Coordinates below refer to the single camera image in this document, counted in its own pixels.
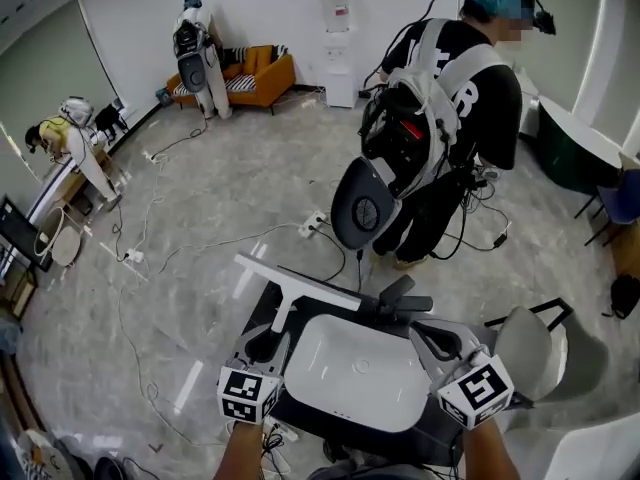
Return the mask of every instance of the desk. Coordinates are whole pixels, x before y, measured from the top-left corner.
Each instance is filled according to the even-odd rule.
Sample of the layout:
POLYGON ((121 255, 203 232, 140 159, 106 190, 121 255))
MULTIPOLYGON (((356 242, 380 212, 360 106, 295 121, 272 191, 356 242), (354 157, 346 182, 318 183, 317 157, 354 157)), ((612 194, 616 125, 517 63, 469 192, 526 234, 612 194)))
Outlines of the desk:
POLYGON ((612 187, 622 163, 620 148, 557 103, 540 96, 540 130, 531 142, 540 167, 561 187, 588 195, 612 187))

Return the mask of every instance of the man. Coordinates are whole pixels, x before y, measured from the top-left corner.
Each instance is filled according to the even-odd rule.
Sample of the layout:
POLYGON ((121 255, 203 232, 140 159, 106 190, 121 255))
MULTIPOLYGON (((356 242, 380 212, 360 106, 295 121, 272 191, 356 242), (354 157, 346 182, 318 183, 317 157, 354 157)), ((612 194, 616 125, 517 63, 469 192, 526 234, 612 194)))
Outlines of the man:
MULTIPOLYGON (((519 41, 521 31, 532 28, 534 8, 535 0, 465 0, 461 19, 447 22, 438 38, 436 78, 449 61, 475 45, 519 41)), ((426 24, 420 22, 409 28, 384 59, 382 81, 395 68, 411 65, 420 50, 426 24)), ((461 129, 450 164, 460 167, 477 153, 485 166, 512 169, 522 112, 522 94, 513 71, 506 65, 481 71, 457 93, 454 104, 461 129)), ((397 248, 398 269, 425 261, 464 197, 465 172, 469 170, 454 169, 405 198, 397 218, 373 243, 374 252, 383 256, 397 248), (406 240, 398 247, 410 225, 406 240)))
MULTIPOLYGON (((213 21, 213 15, 211 11, 206 10, 202 5, 202 0, 184 0, 184 11, 178 16, 176 24, 173 30, 176 31, 182 25, 182 22, 187 20, 193 24, 199 24, 204 27, 213 41, 213 44, 205 50, 205 71, 207 75, 207 82, 209 84, 209 90, 211 91, 211 97, 213 98, 213 105, 218 110, 218 115, 222 119, 228 119, 231 117, 231 108, 229 107, 229 98, 227 97, 227 89, 224 84, 224 78, 222 77, 222 71, 220 67, 220 61, 223 56, 222 41, 216 30, 215 23, 213 21)), ((204 94, 203 97, 209 101, 199 101, 203 106, 205 112, 205 118, 209 119, 213 117, 213 108, 211 108, 211 98, 208 94, 204 94)))
MULTIPOLYGON (((465 431, 464 460, 467 480, 519 480, 520 476, 502 442, 493 420, 465 431)), ((262 458, 262 425, 237 423, 213 480, 255 480, 259 478, 262 458)), ((349 461, 320 469, 308 480, 435 480, 425 470, 407 464, 377 468, 357 468, 349 461)))
POLYGON ((31 153, 41 147, 56 161, 63 155, 70 154, 87 181, 106 199, 105 209, 110 212, 120 202, 122 195, 116 194, 109 184, 93 155, 91 140, 88 136, 83 136, 83 133, 84 130, 64 117, 53 116, 29 128, 25 134, 25 142, 31 153))

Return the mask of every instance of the bag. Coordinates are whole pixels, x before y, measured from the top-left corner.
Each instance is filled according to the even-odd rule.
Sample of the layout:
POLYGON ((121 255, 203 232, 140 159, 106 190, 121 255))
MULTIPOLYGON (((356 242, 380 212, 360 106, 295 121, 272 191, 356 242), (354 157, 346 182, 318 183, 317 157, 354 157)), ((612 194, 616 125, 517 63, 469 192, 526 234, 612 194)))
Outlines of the bag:
POLYGON ((415 60, 393 70, 388 87, 372 96, 364 112, 363 155, 397 199, 451 169, 449 151, 460 129, 454 97, 481 71, 505 65, 490 45, 480 44, 449 62, 436 79, 436 45, 446 22, 429 21, 415 60))
POLYGON ((640 300, 640 281, 633 276, 624 275, 611 285, 611 313, 602 316, 627 318, 640 300))

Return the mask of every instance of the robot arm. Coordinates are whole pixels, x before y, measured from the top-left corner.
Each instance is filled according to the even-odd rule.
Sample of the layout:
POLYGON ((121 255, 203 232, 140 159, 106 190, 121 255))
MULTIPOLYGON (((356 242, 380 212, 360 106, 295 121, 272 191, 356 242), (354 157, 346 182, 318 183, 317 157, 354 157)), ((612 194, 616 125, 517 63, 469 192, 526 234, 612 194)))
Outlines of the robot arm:
POLYGON ((477 427, 511 403, 514 386, 502 361, 491 357, 466 325, 418 320, 409 338, 440 408, 465 428, 477 427))

